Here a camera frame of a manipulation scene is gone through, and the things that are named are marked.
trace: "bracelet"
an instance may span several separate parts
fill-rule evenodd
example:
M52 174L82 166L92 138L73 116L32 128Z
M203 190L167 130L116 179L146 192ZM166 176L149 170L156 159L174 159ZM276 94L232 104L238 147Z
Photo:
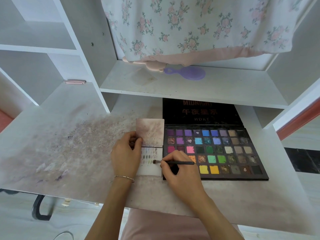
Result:
M134 183L134 179L127 176L115 175L114 177L122 177L122 178L130 179Z

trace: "left hand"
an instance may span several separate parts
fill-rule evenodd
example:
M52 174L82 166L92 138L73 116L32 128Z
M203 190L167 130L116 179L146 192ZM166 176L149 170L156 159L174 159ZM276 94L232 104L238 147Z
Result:
M134 178L137 174L141 159L142 138L136 139L136 132L131 131L117 140L111 152L114 175Z

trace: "makeup brush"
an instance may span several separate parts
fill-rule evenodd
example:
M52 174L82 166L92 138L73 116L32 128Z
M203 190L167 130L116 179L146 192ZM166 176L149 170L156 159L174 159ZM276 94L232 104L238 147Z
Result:
M161 163L159 160L153 160L153 164ZM167 164L194 165L193 161L166 161Z

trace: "desk surface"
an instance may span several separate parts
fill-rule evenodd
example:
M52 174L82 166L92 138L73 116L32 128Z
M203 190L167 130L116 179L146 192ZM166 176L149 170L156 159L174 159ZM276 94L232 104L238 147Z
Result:
M104 202L114 142L136 118L162 118L162 98L120 95L106 115L93 89L62 84L0 134L0 188ZM202 181L206 192L231 223L314 234L312 207L275 130L262 129L252 107L236 109L270 180ZM193 216L158 177L136 177L126 206Z

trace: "hand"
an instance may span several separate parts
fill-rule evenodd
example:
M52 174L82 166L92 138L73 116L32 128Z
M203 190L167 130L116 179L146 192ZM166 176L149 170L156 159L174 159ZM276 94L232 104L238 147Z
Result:
M177 175L171 172L170 166L166 161L191 161L191 159L181 151L174 151L165 156L161 161L162 173L165 176L173 192L192 210L207 197L202 186L198 166L195 165L178 165Z
M137 174L141 159L142 138L136 139L136 132L125 133L117 140L111 152L114 175L134 178Z

